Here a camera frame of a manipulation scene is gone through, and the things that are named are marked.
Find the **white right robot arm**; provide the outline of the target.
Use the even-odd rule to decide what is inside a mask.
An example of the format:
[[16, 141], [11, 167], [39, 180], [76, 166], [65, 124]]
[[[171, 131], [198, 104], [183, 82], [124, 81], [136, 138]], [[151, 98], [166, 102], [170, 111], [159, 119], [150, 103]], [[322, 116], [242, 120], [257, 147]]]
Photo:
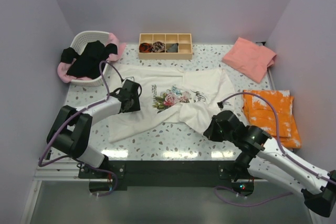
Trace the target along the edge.
[[317, 215], [330, 217], [335, 205], [335, 171], [318, 168], [280, 147], [266, 131], [245, 126], [231, 111], [213, 116], [204, 136], [213, 142], [231, 142], [241, 151], [228, 170], [234, 179], [248, 175], [265, 179], [302, 197]]

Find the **white floral print t-shirt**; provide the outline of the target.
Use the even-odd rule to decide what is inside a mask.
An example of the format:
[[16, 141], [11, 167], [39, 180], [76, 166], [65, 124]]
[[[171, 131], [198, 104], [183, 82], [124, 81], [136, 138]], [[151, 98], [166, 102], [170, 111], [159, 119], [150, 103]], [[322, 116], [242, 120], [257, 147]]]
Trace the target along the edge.
[[118, 64], [119, 75], [142, 87], [140, 110], [108, 118], [109, 142], [114, 143], [148, 131], [161, 123], [185, 123], [203, 134], [218, 102], [235, 93], [223, 68], [184, 71], [176, 68]]

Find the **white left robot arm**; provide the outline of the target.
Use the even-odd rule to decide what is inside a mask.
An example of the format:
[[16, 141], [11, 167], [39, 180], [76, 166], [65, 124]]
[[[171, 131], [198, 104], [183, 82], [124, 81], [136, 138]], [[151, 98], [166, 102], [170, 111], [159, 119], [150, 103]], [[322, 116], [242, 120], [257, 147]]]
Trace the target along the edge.
[[140, 84], [125, 79], [101, 101], [80, 108], [63, 106], [47, 136], [48, 147], [84, 163], [97, 178], [105, 177], [111, 170], [109, 159], [89, 145], [91, 127], [113, 115], [140, 111], [141, 93]]

